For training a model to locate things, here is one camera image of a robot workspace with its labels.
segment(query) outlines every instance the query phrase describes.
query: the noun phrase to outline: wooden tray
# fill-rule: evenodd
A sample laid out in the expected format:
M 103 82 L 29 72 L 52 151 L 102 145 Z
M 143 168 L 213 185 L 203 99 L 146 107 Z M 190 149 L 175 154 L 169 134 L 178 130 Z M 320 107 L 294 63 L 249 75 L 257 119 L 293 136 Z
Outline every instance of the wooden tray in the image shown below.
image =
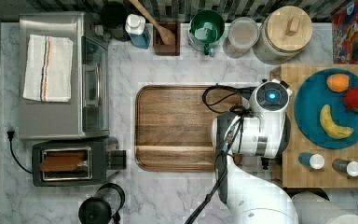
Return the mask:
M 136 97 L 135 158 L 147 171 L 213 171 L 211 141 L 213 119 L 218 114 L 202 102 L 208 86 L 146 86 Z M 208 103 L 227 91 L 211 91 Z M 241 104 L 233 95 L 213 109 L 228 111 Z M 241 163 L 241 157 L 235 157 Z

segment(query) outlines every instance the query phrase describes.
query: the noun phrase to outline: kitchen counter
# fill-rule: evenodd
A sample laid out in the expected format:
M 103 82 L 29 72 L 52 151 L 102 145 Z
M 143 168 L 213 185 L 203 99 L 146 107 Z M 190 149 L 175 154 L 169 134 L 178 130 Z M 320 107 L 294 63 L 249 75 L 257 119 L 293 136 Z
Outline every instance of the kitchen counter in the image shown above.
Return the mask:
M 127 150 L 128 169 L 111 181 L 126 193 L 120 210 L 121 223 L 185 223 L 191 212 L 213 187 L 214 173 L 147 172 L 134 159 L 135 96 L 148 84 L 230 84 L 257 85 L 276 67 L 257 60 L 252 50 L 240 59 L 230 59 L 219 45 L 212 58 L 193 50 L 182 32 L 181 55 L 161 57 L 152 46 L 137 49 L 131 42 L 112 40 L 109 44 L 110 134 Z M 2 23 L 0 86 L 0 223 L 79 223 L 78 207 L 100 186 L 36 188 L 9 152 L 6 131 L 19 127 L 19 25 Z M 332 63 L 330 24 L 314 24 L 306 48 L 289 63 Z M 15 138 L 15 154 L 31 167 L 32 143 Z M 270 177 L 260 171 L 255 158 L 245 158 L 243 169 Z M 358 215 L 358 189 L 327 189 L 332 202 Z M 198 218 L 198 223 L 232 223 L 227 207 L 217 194 Z

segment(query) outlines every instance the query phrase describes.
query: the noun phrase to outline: wooden lid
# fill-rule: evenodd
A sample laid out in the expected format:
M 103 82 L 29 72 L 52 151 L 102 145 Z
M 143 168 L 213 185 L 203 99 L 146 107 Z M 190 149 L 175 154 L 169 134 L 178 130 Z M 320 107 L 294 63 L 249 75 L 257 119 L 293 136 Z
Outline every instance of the wooden lid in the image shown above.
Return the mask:
M 268 18 L 267 36 L 276 49 L 299 50 L 310 42 L 312 21 L 299 7 L 281 7 Z

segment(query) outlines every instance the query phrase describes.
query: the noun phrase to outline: black kettle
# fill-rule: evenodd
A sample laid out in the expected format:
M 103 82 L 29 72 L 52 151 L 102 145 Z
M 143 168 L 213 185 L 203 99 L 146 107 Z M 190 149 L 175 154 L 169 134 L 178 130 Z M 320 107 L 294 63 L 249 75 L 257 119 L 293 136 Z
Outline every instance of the black kettle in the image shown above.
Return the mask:
M 118 210 L 124 205 L 124 190 L 116 184 L 102 185 L 94 196 L 84 201 L 79 208 L 78 216 L 82 224 L 108 224 L 113 219 L 120 221 Z

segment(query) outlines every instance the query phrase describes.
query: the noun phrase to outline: toaster slot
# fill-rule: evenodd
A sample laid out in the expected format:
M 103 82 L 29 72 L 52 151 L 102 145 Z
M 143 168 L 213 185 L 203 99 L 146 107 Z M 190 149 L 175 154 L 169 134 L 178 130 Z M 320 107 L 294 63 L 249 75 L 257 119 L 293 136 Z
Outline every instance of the toaster slot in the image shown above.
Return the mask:
M 90 147 L 45 148 L 42 151 L 43 181 L 92 179 Z

